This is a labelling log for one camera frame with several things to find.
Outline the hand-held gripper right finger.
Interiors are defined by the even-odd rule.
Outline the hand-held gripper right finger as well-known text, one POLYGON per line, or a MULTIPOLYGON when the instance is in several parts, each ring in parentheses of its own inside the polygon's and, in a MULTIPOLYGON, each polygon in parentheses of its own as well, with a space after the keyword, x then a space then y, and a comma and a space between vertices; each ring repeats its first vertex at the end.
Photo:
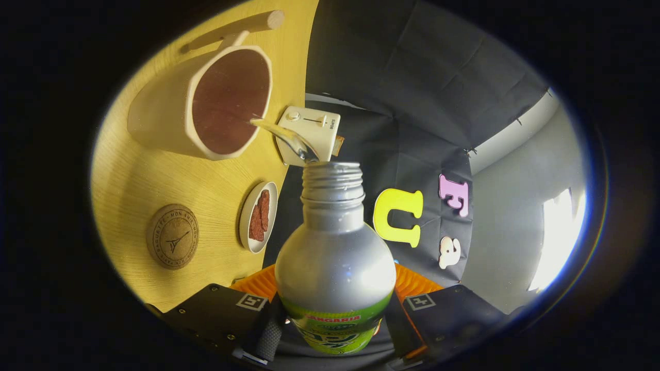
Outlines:
POLYGON ((504 329, 525 310, 498 310, 471 289, 443 288, 401 264, 384 311, 395 362, 447 361, 504 329))

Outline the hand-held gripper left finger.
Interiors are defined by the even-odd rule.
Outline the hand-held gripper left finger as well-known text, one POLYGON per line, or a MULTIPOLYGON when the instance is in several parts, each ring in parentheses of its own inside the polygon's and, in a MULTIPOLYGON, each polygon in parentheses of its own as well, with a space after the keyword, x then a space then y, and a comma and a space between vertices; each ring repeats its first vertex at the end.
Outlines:
POLYGON ((203 347, 259 366, 274 361, 287 319, 274 265, 230 287, 208 284, 168 311, 147 308, 203 347))

